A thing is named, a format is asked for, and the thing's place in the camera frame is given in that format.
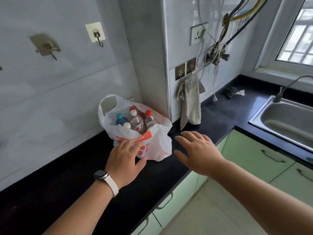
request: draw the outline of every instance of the stainless steel sink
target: stainless steel sink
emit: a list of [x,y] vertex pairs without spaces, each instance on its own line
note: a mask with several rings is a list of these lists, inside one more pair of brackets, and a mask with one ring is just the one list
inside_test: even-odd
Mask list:
[[313,107],[271,96],[249,123],[313,152]]

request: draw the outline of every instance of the kitchen counter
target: kitchen counter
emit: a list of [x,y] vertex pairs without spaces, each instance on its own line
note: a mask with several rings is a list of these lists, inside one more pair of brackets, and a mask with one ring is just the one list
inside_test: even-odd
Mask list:
[[[308,167],[313,154],[264,130],[248,124],[279,86],[238,76],[227,87],[245,90],[245,96],[227,99],[220,90],[201,104],[201,124],[187,124],[184,130],[208,135],[217,145],[233,128]],[[312,106],[313,96],[288,89],[284,98]],[[182,150],[174,139],[179,122],[169,132],[172,150]],[[93,173],[104,169],[113,142],[102,132],[0,192],[0,234],[41,234],[93,183]],[[112,199],[94,234],[115,231],[130,234],[189,174],[174,154],[161,162],[148,161],[130,185]]]

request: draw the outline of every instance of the plastic water bottle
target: plastic water bottle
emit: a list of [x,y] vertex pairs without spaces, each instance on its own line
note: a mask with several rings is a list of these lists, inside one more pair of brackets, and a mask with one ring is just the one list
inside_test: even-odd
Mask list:
[[147,110],[146,111],[146,126],[147,129],[151,128],[153,125],[158,124],[157,121],[154,120],[154,117],[152,116],[152,111],[151,110]]
[[145,133],[145,127],[143,119],[140,115],[137,114],[136,110],[131,111],[131,129],[138,131],[140,134]]
[[115,125],[121,125],[123,126],[126,122],[129,122],[127,118],[123,117],[121,113],[116,114],[117,120],[115,121]]
[[126,122],[123,126],[127,129],[131,129],[131,124],[128,122]]

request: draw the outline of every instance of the hand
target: hand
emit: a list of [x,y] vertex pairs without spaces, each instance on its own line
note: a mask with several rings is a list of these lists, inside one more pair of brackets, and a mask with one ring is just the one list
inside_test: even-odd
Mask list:
[[222,162],[226,161],[210,138],[198,132],[182,132],[175,139],[187,150],[188,156],[175,150],[177,159],[198,174],[214,179]]
[[135,142],[136,139],[130,139],[114,147],[105,166],[105,170],[119,189],[135,180],[139,172],[146,165],[147,157],[140,159],[135,165],[136,154],[143,145],[140,142],[132,146]]

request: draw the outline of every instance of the white watch strap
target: white watch strap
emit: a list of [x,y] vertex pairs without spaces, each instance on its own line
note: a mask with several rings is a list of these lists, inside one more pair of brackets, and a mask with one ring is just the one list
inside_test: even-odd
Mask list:
[[110,175],[108,175],[104,180],[109,185],[111,190],[113,191],[113,197],[115,197],[118,194],[118,187],[117,187],[117,185],[115,184],[115,182],[113,181],[113,179],[111,178]]

